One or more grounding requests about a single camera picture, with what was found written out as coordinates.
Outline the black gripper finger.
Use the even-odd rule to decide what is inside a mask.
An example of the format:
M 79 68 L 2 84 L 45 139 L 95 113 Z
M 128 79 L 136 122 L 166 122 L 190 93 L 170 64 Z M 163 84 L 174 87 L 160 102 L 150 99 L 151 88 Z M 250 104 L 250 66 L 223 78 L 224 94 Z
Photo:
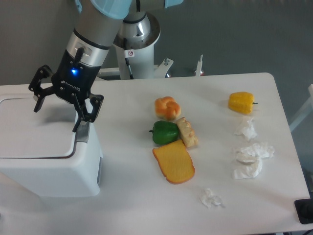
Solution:
M 93 123 L 98 117 L 100 112 L 102 103 L 104 101 L 104 96 L 100 94 L 90 94 L 87 100 L 89 101 L 90 105 L 92 106 L 91 112 L 87 110 L 86 100 L 79 101 L 76 94 L 72 94 L 71 96 L 74 108 L 78 114 L 78 118 L 73 128 L 73 132 L 75 133 L 81 124 L 81 122 L 90 122 Z
M 43 65 L 39 67 L 31 80 L 28 89 L 34 93 L 34 99 L 36 101 L 36 105 L 34 108 L 34 112 L 38 112 L 45 100 L 46 96 L 54 94 L 53 86 L 42 88 L 41 83 L 43 79 L 50 78 L 54 73 L 48 65 Z

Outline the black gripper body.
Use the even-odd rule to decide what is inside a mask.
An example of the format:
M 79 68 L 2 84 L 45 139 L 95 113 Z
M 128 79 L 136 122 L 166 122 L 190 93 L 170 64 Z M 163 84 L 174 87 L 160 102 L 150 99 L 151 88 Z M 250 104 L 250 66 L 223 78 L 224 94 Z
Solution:
M 52 76 L 55 94 L 73 104 L 76 97 L 79 104 L 85 102 L 91 94 L 91 87 L 100 67 L 93 67 L 82 62 L 84 50 L 77 50 L 74 56 L 64 52 L 61 63 Z

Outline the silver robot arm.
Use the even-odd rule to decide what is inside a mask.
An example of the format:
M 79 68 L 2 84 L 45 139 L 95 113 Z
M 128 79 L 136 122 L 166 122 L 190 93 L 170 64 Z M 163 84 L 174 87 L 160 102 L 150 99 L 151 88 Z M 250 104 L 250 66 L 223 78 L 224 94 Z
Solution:
M 150 11 L 179 5 L 178 0 L 80 1 L 80 16 L 56 72 L 38 68 L 29 89 L 39 111 L 45 97 L 55 94 L 72 104 L 81 122 L 94 122 L 103 96 L 91 87 L 111 46 L 116 48 L 122 79 L 154 78 L 154 45 L 160 26 Z

